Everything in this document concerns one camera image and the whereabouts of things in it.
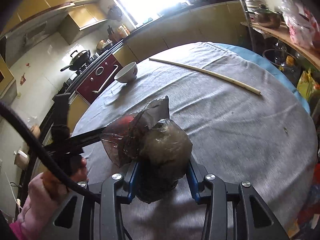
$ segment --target gray tablecloth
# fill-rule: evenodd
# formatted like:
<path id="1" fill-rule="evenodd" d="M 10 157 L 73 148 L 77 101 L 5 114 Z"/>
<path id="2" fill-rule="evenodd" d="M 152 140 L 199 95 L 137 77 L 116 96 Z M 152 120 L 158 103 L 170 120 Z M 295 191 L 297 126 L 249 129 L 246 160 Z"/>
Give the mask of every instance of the gray tablecloth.
<path id="1" fill-rule="evenodd" d="M 261 90 L 262 95 L 147 59 L 138 64 L 134 82 L 113 82 L 94 101 L 73 135 L 105 126 L 168 95 L 171 119 L 189 135 L 195 160 L 225 182 L 249 180 L 288 227 L 305 201 L 316 163 L 315 127 L 298 100 L 266 70 L 213 43 L 187 44 L 154 57 L 221 73 Z M 89 183 L 117 171 L 101 142 L 85 147 L 83 155 Z M 185 177 L 169 197 L 149 205 L 135 198 L 122 211 L 133 239 L 201 237 L 205 207 L 191 198 Z"/>

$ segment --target white bowl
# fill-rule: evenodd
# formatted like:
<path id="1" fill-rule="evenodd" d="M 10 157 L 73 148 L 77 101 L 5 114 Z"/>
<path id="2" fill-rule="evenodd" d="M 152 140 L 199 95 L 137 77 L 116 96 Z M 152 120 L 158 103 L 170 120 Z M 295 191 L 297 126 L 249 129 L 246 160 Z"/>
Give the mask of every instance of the white bowl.
<path id="1" fill-rule="evenodd" d="M 137 63 L 131 62 L 115 75 L 115 80 L 120 83 L 128 83 L 137 78 L 137 73 Z"/>

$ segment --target bamboo stick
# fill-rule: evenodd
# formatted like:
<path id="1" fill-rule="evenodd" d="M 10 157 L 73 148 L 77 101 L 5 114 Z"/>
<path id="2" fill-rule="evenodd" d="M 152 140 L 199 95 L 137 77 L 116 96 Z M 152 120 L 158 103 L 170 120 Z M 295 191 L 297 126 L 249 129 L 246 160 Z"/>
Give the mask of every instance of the bamboo stick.
<path id="1" fill-rule="evenodd" d="M 249 86 L 247 84 L 244 84 L 238 80 L 235 80 L 233 78 L 230 78 L 230 77 L 227 77 L 227 76 L 224 76 L 224 75 L 221 75 L 221 74 L 218 74 L 216 72 L 213 72 L 213 71 L 210 71 L 210 70 L 206 70 L 206 69 L 203 69 L 203 68 L 198 68 L 198 67 L 193 67 L 193 66 L 190 66 L 190 65 L 185 65 L 185 64 L 181 64 L 181 63 L 176 63 L 176 62 L 171 62 L 171 61 L 167 61 L 167 60 L 162 60 L 162 59 L 157 59 L 157 58 L 149 58 L 149 60 L 153 60 L 153 61 L 158 61 L 158 62 L 162 62 L 162 63 L 168 63 L 168 64 L 172 64 L 172 65 L 176 65 L 176 66 L 180 66 L 180 67 L 185 67 L 185 68 L 189 68 L 189 69 L 193 69 L 193 70 L 197 70 L 197 71 L 200 71 L 200 72 L 203 72 L 203 73 L 206 73 L 208 75 L 211 75 L 211 76 L 215 76 L 217 78 L 221 78 L 225 81 L 228 81 L 230 83 L 233 83 L 235 85 L 238 85 L 240 87 L 243 87 L 257 95 L 261 95 L 261 91 L 252 87 L 252 86 Z"/>

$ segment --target oven handle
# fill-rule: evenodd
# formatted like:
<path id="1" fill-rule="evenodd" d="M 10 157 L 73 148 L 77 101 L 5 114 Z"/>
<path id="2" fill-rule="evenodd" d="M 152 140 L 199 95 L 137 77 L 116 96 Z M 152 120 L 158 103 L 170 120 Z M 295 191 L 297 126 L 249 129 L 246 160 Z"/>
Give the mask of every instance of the oven handle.
<path id="1" fill-rule="evenodd" d="M 110 76 L 106 79 L 106 81 L 101 85 L 101 87 L 99 88 L 99 90 L 93 90 L 92 92 L 95 94 L 100 94 L 103 91 L 104 86 L 109 82 L 109 80 L 111 79 L 111 77 L 113 76 L 113 74 L 118 70 L 119 66 L 118 65 L 114 65 L 116 68 L 114 71 L 112 71 L 112 73 L 110 74 Z"/>

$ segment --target pan lid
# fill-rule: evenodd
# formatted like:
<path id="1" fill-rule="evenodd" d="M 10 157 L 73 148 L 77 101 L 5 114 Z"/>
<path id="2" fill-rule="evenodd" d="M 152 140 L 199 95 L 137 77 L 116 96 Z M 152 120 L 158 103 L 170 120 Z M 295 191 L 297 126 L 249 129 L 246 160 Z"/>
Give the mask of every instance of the pan lid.
<path id="1" fill-rule="evenodd" d="M 70 57 L 72 57 L 72 60 L 70 61 L 70 65 L 72 65 L 78 58 L 80 58 L 84 53 L 86 53 L 87 50 L 83 50 L 81 52 L 78 53 L 77 50 L 75 50 L 74 52 L 72 52 L 70 54 Z"/>
<path id="2" fill-rule="evenodd" d="M 245 0 L 247 7 L 260 7 L 261 4 L 265 4 L 265 2 L 260 0 Z"/>

